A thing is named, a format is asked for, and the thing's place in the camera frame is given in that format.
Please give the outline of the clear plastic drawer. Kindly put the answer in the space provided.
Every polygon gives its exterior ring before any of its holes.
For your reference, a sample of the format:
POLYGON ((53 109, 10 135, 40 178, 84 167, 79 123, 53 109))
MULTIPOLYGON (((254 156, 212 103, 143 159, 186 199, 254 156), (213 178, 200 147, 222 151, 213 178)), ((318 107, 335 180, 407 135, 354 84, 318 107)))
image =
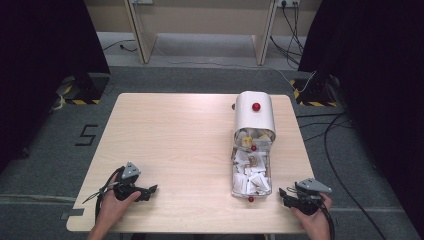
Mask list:
POLYGON ((242 128, 234 134, 232 194, 253 202, 272 193, 270 150, 275 134, 267 129, 242 128))

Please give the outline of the black stand base striped tape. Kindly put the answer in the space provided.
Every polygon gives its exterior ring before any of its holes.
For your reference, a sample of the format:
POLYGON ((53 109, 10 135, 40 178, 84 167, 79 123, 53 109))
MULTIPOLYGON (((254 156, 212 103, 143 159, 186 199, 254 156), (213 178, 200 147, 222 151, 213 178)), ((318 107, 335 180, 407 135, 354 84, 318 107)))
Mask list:
POLYGON ((64 101, 73 105, 99 104, 109 79, 108 74, 87 74, 83 79, 68 77, 64 101))
POLYGON ((302 106, 336 107, 337 102, 327 81, 314 83, 311 79, 290 81, 296 103, 302 106))

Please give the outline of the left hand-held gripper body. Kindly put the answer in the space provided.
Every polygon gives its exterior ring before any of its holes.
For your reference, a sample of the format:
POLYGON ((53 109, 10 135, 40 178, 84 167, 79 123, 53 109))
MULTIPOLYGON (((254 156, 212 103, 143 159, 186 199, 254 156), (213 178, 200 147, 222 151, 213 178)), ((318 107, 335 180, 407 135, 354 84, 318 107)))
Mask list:
POLYGON ((148 189, 135 186, 141 171, 131 162, 128 162, 117 173, 115 182, 112 185, 115 197, 120 200, 126 200, 135 192, 149 194, 148 189))

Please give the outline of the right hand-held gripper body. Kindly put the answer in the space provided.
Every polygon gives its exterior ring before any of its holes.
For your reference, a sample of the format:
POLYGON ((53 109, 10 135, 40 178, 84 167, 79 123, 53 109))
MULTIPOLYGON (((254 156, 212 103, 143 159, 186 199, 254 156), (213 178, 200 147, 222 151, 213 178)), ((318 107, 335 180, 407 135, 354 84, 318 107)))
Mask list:
POLYGON ((308 178, 295 183, 298 208, 305 215, 314 214, 324 203, 321 193, 331 193, 332 189, 314 178, 308 178))

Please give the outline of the person's left hand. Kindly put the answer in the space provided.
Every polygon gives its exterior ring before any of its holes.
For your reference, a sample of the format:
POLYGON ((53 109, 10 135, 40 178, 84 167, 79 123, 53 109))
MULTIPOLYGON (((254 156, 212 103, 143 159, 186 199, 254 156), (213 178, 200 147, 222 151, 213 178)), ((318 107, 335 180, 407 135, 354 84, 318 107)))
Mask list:
POLYGON ((111 229, 124 215, 126 209, 141 195, 140 192, 133 192, 125 200, 118 200, 113 190, 108 190, 101 203, 96 225, 105 231, 111 229))

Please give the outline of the white box with red knob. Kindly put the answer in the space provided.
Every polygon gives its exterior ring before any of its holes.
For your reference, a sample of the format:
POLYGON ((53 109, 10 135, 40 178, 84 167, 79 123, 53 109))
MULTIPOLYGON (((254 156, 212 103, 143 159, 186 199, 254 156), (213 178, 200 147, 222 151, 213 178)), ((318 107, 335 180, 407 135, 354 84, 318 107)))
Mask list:
POLYGON ((276 138, 271 97, 265 92, 244 91, 235 102, 234 131, 241 129, 260 130, 272 141, 276 138))

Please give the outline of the person's right hand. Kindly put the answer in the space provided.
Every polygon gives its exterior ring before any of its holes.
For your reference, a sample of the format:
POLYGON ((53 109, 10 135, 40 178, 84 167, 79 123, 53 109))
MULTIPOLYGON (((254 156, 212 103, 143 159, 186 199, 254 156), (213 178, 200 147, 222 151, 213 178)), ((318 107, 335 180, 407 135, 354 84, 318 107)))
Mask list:
POLYGON ((321 210, 313 215, 305 215, 299 209, 292 207, 292 214, 300 221, 299 228, 306 231, 308 236, 330 236, 330 226, 321 210))

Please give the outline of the pile of white paper packets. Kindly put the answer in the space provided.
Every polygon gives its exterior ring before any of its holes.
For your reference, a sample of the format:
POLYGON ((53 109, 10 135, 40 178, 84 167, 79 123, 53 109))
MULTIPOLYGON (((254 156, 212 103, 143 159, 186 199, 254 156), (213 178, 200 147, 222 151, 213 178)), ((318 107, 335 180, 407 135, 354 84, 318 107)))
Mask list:
POLYGON ((267 151, 232 153, 232 193, 239 197, 268 196, 272 193, 270 159, 267 151))

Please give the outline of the beige wooden desk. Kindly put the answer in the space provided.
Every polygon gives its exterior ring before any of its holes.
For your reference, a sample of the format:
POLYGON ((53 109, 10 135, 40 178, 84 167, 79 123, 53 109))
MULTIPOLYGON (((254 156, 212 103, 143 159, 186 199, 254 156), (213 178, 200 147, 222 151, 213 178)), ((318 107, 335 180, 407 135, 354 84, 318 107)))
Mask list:
POLYGON ((139 56, 148 63, 160 33, 248 35, 256 62, 265 62, 276 0, 124 0, 139 56))

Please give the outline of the black curtain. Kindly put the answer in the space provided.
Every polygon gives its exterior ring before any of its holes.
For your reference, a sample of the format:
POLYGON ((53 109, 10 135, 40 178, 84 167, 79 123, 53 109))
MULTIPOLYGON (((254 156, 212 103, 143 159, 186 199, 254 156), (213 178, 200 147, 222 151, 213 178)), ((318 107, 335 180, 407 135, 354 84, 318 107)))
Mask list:
POLYGON ((374 161, 424 238, 424 0, 322 0, 299 68, 339 79, 374 161))
POLYGON ((30 142, 67 77, 107 73, 84 0, 0 0, 0 173, 30 142))

